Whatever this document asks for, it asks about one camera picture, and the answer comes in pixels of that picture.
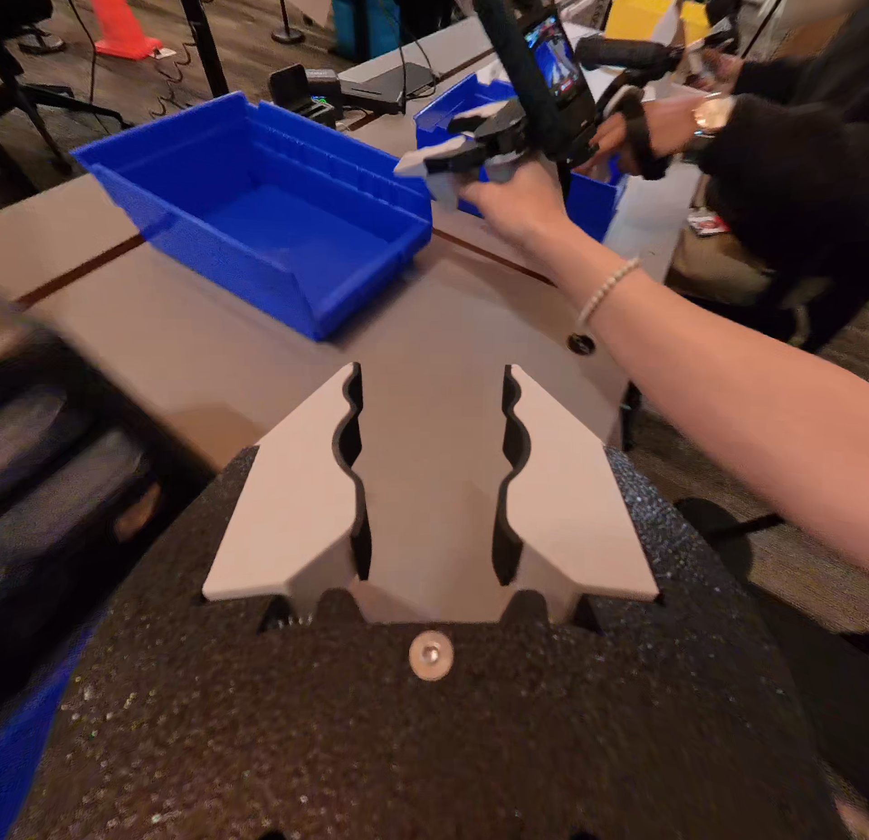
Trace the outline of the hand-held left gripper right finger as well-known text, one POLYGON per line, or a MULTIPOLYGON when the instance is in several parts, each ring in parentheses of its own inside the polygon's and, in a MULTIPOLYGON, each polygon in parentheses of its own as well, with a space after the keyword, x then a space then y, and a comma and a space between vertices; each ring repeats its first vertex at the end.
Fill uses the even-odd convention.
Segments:
POLYGON ((602 441, 518 365, 506 365, 492 563, 499 583, 570 624, 591 597, 656 603, 657 585, 602 441))

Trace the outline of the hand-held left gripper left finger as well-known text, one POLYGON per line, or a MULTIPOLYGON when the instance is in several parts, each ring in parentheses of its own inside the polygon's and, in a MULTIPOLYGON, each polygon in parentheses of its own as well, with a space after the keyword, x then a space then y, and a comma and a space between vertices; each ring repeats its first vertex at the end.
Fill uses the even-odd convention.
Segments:
POLYGON ((282 596, 312 615, 328 590, 365 582, 372 534, 363 481, 358 363, 340 368, 261 439, 202 595, 282 596))

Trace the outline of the phone with lit screen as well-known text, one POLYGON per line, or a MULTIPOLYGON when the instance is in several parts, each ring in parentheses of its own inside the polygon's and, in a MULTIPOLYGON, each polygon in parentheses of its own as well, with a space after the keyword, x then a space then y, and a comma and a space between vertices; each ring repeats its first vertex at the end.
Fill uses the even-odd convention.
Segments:
POLYGON ((583 163, 595 149, 596 103, 556 10, 540 14, 524 38, 549 95, 546 116, 534 116, 544 150, 552 160, 583 163))

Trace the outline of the adjoining grey table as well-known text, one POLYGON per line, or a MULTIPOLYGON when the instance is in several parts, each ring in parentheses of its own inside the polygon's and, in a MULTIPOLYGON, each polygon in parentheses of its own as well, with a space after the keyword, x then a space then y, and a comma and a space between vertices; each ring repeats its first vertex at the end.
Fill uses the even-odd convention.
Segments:
MULTIPOLYGON (((475 20, 438 32, 424 42, 433 65, 448 87, 465 75, 487 72, 494 56, 475 20)), ((396 156, 415 147, 411 113, 426 106, 414 102, 407 115, 365 117, 352 124, 356 139, 396 156)), ((625 259, 641 258, 658 281, 668 273, 679 233, 700 181, 696 167, 674 162, 660 181, 630 178, 605 245, 625 259)), ((433 203, 433 241, 449 243, 540 281, 539 264, 497 237, 479 217, 433 203)), ((137 229, 91 175, 2 211, 2 295, 29 307, 67 284, 90 274, 141 244, 137 229)))

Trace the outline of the yellow plastic bin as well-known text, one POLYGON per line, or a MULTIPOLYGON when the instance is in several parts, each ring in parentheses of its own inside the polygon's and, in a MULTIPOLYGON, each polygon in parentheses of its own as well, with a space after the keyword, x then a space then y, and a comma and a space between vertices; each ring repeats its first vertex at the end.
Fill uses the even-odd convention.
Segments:
POLYGON ((703 5, 692 0, 614 0, 604 35, 685 45, 711 32, 703 5))

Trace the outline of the short blue plastic bin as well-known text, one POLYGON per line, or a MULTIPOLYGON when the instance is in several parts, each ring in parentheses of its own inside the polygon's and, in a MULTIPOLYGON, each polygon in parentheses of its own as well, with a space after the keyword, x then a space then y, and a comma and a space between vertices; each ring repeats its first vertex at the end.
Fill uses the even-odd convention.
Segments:
POLYGON ((432 238, 397 159, 242 92, 73 150, 146 242, 320 342, 432 238))

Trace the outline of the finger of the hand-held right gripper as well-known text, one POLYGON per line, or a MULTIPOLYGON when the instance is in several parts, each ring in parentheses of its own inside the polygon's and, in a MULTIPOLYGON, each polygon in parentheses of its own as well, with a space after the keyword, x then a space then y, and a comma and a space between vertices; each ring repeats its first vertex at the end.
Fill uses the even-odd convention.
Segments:
POLYGON ((492 102, 455 114, 449 121, 450 136, 490 138, 511 126, 511 102, 492 102))
POLYGON ((457 209, 462 187, 479 177, 479 144, 470 137, 451 137, 408 151, 398 160, 394 175, 423 180, 435 202, 457 209))

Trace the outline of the black charger case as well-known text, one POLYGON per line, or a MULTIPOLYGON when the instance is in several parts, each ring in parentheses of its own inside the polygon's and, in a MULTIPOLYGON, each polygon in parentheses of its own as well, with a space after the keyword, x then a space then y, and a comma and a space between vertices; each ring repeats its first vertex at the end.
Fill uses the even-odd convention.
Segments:
POLYGON ((342 120, 342 87, 333 70, 308 69, 292 63, 271 73, 268 89, 276 106, 296 115, 334 130, 342 120))

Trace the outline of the long blue plastic bin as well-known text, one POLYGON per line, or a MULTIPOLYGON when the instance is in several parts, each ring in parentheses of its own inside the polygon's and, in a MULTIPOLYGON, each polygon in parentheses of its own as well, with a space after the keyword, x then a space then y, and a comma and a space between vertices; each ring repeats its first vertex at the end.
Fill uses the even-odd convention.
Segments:
POLYGON ((2 703, 1 837, 15 823, 34 781, 54 718, 95 623, 77 627, 2 703))

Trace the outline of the blue bag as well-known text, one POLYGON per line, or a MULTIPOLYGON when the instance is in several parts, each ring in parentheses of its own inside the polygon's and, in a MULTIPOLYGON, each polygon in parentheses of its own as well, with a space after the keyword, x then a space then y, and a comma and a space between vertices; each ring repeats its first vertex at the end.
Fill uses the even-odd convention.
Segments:
POLYGON ((401 44, 400 8, 393 0, 332 0, 334 44, 332 52, 362 63, 394 51, 401 44))

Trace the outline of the black drawer cabinet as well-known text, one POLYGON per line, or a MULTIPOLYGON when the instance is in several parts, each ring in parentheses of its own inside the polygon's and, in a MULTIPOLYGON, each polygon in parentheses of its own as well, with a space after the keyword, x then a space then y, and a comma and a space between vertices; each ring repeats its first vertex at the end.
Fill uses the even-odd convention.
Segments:
POLYGON ((59 334, 2 299, 3 704, 58 661, 214 476, 59 334))

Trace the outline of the black stanchion stand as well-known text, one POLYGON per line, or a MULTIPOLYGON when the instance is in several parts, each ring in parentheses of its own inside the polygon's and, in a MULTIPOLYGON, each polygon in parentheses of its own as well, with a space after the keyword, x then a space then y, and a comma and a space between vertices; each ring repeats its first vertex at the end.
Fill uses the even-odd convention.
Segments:
POLYGON ((286 0, 278 0, 281 13, 281 26, 274 30, 271 38, 278 44, 297 45, 306 42, 306 35, 302 30, 291 26, 288 17, 286 0))

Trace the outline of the black tripod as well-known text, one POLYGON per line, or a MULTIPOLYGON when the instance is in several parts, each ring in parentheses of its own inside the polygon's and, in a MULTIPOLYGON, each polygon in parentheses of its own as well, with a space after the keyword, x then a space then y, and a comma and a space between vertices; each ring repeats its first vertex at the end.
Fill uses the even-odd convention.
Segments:
POLYGON ((212 97, 229 94, 223 65, 201 0, 180 0, 212 97))

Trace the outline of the black flat box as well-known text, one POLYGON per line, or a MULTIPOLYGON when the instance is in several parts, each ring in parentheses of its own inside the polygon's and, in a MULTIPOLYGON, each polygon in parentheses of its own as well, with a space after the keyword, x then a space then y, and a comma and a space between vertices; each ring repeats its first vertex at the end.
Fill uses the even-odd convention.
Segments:
POLYGON ((341 106, 373 115, 403 115, 412 99, 431 91, 438 75, 428 66, 404 61, 368 80, 340 80, 341 106))

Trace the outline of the person's right hand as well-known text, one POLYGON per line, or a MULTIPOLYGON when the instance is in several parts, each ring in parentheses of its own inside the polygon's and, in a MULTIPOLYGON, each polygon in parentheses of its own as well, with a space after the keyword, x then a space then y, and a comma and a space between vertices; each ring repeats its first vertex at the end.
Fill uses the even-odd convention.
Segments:
POLYGON ((547 262, 596 246, 569 220, 559 182, 537 158, 520 163, 506 182, 465 181, 459 196, 479 210, 497 235, 530 258, 547 262))

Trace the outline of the grey desk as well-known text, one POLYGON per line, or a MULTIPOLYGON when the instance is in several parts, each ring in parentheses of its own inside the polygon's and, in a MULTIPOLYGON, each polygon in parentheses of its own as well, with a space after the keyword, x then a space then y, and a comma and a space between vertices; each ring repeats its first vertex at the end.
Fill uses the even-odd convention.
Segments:
POLYGON ((331 342, 315 343, 143 245, 24 313, 49 324, 217 470, 346 363, 363 374, 370 580, 432 619, 488 622, 505 365, 605 442, 625 375, 578 356, 564 296, 439 238, 331 342))

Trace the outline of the person's right forearm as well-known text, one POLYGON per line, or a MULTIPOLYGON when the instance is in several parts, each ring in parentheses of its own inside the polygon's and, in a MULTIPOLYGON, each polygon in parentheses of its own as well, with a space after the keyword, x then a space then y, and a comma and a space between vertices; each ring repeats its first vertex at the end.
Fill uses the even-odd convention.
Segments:
POLYGON ((595 341, 707 456, 866 571, 867 382, 702 310, 595 244, 539 260, 595 341))

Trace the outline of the orange traffic cone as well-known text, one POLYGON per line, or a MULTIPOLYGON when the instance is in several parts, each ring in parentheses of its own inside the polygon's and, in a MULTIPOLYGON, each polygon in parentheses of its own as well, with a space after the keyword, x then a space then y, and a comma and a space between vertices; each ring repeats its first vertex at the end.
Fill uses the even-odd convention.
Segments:
POLYGON ((127 0, 90 0, 102 37, 95 42, 98 54, 140 61, 153 57, 162 42, 147 36, 127 0))

